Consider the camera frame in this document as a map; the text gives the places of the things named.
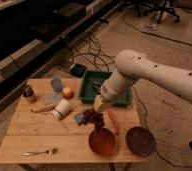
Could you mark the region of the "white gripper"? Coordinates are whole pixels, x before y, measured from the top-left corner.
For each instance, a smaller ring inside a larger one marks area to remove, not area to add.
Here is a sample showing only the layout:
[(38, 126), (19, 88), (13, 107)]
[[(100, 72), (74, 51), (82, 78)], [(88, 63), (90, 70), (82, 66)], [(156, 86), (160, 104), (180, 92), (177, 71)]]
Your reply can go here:
[(133, 80), (115, 70), (101, 85), (100, 95), (94, 100), (93, 109), (102, 112), (109, 104), (129, 104), (130, 86)]

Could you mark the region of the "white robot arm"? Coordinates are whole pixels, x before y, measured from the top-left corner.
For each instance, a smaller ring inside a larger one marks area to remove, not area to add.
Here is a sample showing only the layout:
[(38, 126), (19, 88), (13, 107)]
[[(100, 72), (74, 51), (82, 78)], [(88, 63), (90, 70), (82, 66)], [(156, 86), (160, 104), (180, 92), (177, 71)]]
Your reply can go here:
[(127, 88), (143, 78), (174, 93), (192, 104), (192, 71), (149, 60), (133, 50), (119, 52), (115, 59), (116, 69), (100, 87), (93, 108), (102, 112), (124, 94)]

